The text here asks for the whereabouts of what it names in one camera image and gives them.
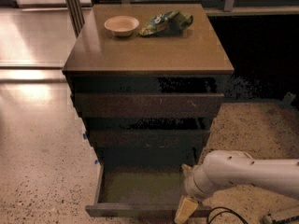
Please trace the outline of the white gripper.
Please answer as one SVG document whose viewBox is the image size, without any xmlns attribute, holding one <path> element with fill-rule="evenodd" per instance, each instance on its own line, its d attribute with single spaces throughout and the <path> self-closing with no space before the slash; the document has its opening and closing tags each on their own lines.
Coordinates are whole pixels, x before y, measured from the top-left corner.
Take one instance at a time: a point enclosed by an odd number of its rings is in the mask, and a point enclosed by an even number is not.
<svg viewBox="0 0 299 224">
<path fill-rule="evenodd" d="M 182 195 L 179 200 L 174 219 L 176 224 L 184 224 L 197 209 L 198 202 L 209 198 L 215 192 L 215 185 L 208 178 L 203 165 L 191 167 L 182 164 L 181 168 L 184 174 L 184 188 L 189 197 Z"/>
</svg>

